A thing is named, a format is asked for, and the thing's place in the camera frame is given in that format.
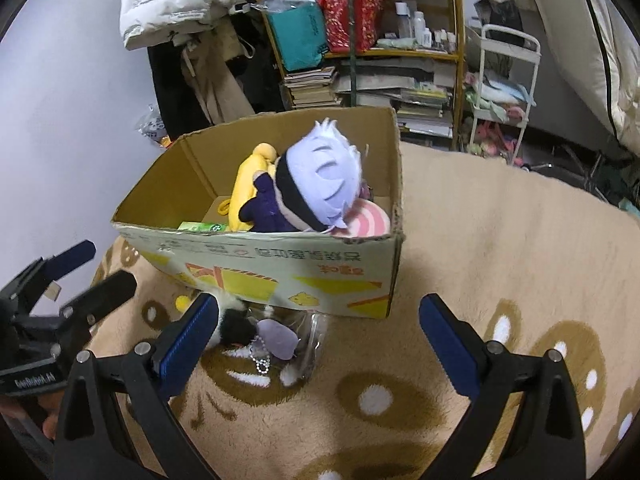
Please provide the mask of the person's left hand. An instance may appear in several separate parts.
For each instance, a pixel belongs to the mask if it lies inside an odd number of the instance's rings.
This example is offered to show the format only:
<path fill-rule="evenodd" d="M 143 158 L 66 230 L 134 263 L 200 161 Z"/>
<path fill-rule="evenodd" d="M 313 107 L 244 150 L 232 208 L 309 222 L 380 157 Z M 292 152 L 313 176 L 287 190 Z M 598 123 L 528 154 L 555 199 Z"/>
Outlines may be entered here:
<path fill-rule="evenodd" d="M 47 412 L 47 417 L 42 423 L 42 433 L 49 440 L 55 439 L 63 396 L 63 391 L 55 391 L 38 399 L 39 405 Z"/>

